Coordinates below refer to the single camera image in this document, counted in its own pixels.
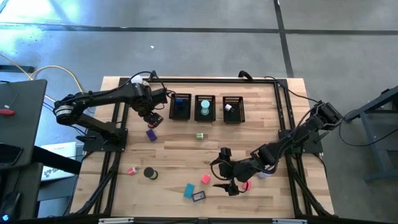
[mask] red block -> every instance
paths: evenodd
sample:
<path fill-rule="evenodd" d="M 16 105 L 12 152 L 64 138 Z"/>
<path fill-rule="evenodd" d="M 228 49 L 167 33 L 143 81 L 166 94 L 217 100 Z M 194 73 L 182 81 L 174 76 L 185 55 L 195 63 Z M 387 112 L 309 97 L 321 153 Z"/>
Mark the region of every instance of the red block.
<path fill-rule="evenodd" d="M 202 178 L 201 178 L 201 182 L 204 184 L 209 184 L 210 183 L 210 175 L 205 174 Z"/>
<path fill-rule="evenodd" d="M 248 188 L 247 190 L 250 190 L 251 188 L 251 181 L 248 180 L 246 183 L 243 184 L 243 190 L 246 190 L 246 188 Z"/>
<path fill-rule="evenodd" d="M 127 173 L 129 175 L 135 175 L 135 174 L 137 174 L 137 170 L 135 167 L 131 167 L 130 169 L 127 170 Z"/>

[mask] robotic arm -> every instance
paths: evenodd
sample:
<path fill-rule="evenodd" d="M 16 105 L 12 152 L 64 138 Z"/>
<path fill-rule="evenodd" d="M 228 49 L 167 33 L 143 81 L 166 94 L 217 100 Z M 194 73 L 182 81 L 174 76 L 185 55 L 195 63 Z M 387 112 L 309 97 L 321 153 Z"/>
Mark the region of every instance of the robotic arm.
<path fill-rule="evenodd" d="M 220 175 L 229 180 L 229 184 L 215 185 L 215 187 L 224 188 L 230 196 L 237 195 L 242 191 L 234 183 L 234 178 L 240 182 L 248 181 L 256 172 L 265 172 L 273 174 L 276 171 L 279 159 L 284 152 L 291 147 L 301 146 L 309 137 L 309 135 L 319 130 L 333 130 L 341 123 L 342 115 L 330 103 L 319 102 L 310 111 L 310 117 L 295 129 L 283 137 L 278 142 L 263 144 L 250 153 L 250 158 L 240 161 L 231 161 L 231 149 L 223 147 L 217 159 L 211 164 L 218 164 Z"/>
<path fill-rule="evenodd" d="M 163 117 L 153 113 L 152 110 L 158 104 L 167 103 L 167 89 L 163 87 L 151 90 L 149 85 L 133 82 L 132 78 L 112 90 L 70 94 L 56 101 L 54 114 L 57 117 L 57 123 L 67 126 L 78 124 L 99 133 L 108 142 L 117 141 L 122 136 L 122 130 L 118 129 L 114 123 L 98 121 L 83 112 L 93 106 L 127 103 L 148 123 L 148 127 L 157 127 L 163 121 Z"/>

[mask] wooden table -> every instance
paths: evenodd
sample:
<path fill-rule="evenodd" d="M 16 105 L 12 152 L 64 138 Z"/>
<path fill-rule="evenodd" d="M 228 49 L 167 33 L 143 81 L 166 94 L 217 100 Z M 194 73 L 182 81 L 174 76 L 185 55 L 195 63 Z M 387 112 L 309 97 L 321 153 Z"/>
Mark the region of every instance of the wooden table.
<path fill-rule="evenodd" d="M 101 90 L 117 87 L 120 77 L 104 77 Z M 301 78 L 287 79 L 289 88 L 299 95 L 306 95 Z M 160 87 L 151 83 L 152 89 Z M 191 120 L 169 119 L 169 104 L 157 111 L 165 119 L 154 129 L 158 139 L 152 143 L 146 136 L 147 124 L 131 110 L 127 119 L 129 137 L 121 156 L 116 183 L 112 216 L 129 217 L 240 217 L 279 218 L 294 217 L 292 198 L 287 177 L 285 159 L 279 162 L 277 172 L 265 180 L 251 178 L 252 189 L 245 194 L 229 197 L 213 184 L 225 183 L 211 175 L 210 185 L 201 184 L 204 174 L 211 174 L 209 163 L 217 158 L 220 147 L 232 149 L 232 159 L 249 157 L 249 153 L 265 142 L 278 140 L 280 129 L 273 85 L 232 83 L 166 83 L 169 90 L 195 95 L 216 95 L 216 121 L 197 123 Z M 285 109 L 285 100 L 280 91 Z M 223 122 L 222 96 L 243 96 L 246 122 L 230 125 Z M 308 101 L 290 95 L 296 122 L 309 110 Z M 111 121 L 114 105 L 100 106 L 95 118 Z M 204 140 L 196 140 L 196 133 L 204 133 Z M 77 211 L 88 200 L 98 185 L 103 164 L 103 152 L 92 153 L 84 160 L 71 212 Z M 333 213 L 323 166 L 314 155 L 303 155 L 305 175 L 310 190 L 318 201 Z M 140 168 L 135 176 L 127 174 L 128 168 Z M 151 166 L 158 171 L 156 180 L 144 177 L 143 169 Z M 192 202 L 183 197 L 187 183 L 195 185 L 195 192 L 204 190 L 206 199 Z M 301 190 L 297 191 L 303 212 Z M 108 196 L 104 191 L 101 211 Z"/>

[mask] yellow cable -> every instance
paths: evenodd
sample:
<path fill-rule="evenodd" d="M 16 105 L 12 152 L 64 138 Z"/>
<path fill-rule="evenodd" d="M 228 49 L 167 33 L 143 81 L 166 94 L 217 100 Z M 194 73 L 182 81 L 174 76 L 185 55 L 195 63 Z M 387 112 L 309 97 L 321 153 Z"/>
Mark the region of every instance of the yellow cable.
<path fill-rule="evenodd" d="M 64 71 L 66 71 L 67 73 L 69 73 L 69 74 L 73 77 L 73 79 L 75 80 L 75 82 L 76 82 L 77 87 L 79 88 L 79 90 L 80 90 L 81 92 L 84 92 L 83 89 L 82 89 L 82 87 L 81 87 L 81 85 L 80 85 L 80 83 L 79 83 L 79 81 L 77 80 L 75 74 L 73 74 L 71 71 L 67 70 L 67 69 L 64 68 L 64 67 L 61 67 L 61 66 L 58 66 L 58 65 L 49 65 L 49 66 L 45 66 L 45 67 L 43 67 L 43 68 L 40 68 L 40 69 L 36 70 L 34 73 L 32 73 L 31 75 L 29 75 L 29 74 L 28 74 L 23 68 L 21 68 L 17 63 L 15 63 L 15 62 L 13 62 L 12 60 L 8 59 L 8 58 L 7 58 L 6 56 L 4 56 L 3 54 L 0 54 L 0 56 L 2 56 L 3 58 L 5 58 L 7 61 L 9 61 L 10 63 L 12 63 L 12 64 L 15 65 L 17 68 L 19 68 L 23 73 L 25 73 L 25 75 L 27 75 L 27 79 L 28 79 L 28 80 L 33 80 L 33 79 L 35 78 L 35 75 L 37 76 L 37 74 L 39 74 L 39 72 L 41 72 L 42 70 L 44 70 L 44 69 L 46 69 L 46 68 L 59 68 L 59 69 L 62 69 L 62 70 L 64 70 Z M 55 102 L 55 99 L 53 99 L 53 98 L 51 98 L 51 97 L 49 97 L 49 96 L 47 96 L 47 95 L 45 95 L 45 97 L 46 97 L 47 99 L 51 100 L 52 102 Z"/>

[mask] gray floor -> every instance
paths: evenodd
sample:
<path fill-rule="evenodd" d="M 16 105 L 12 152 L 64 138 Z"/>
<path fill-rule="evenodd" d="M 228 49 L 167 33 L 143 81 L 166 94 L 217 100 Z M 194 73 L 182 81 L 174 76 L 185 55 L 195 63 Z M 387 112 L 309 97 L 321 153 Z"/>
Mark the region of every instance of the gray floor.
<path fill-rule="evenodd" d="M 286 29 L 398 29 L 397 1 L 280 0 L 280 6 Z M 270 0 L 10 0 L 0 21 L 278 28 Z M 294 77 L 305 79 L 311 97 L 331 102 L 344 114 L 397 85 L 397 41 L 398 35 L 287 35 Z M 287 76 L 279 34 L 0 30 L 0 49 L 19 64 L 67 67 L 86 90 L 99 90 L 105 75 L 152 69 L 160 76 L 235 77 L 240 70 L 256 77 Z M 17 73 L 0 77 L 25 80 Z M 47 70 L 39 77 L 49 81 L 47 93 L 56 99 L 78 91 L 64 72 Z M 75 130 L 58 125 L 43 110 L 37 145 L 73 141 L 75 135 Z M 355 144 L 366 143 L 362 125 L 356 121 L 343 127 L 343 136 Z M 371 184 L 362 180 L 364 174 L 376 170 L 370 148 L 343 144 L 337 131 L 323 140 L 323 146 L 336 214 L 398 222 L 398 180 Z M 45 206 L 40 209 L 42 216 L 54 214 L 43 212 Z"/>

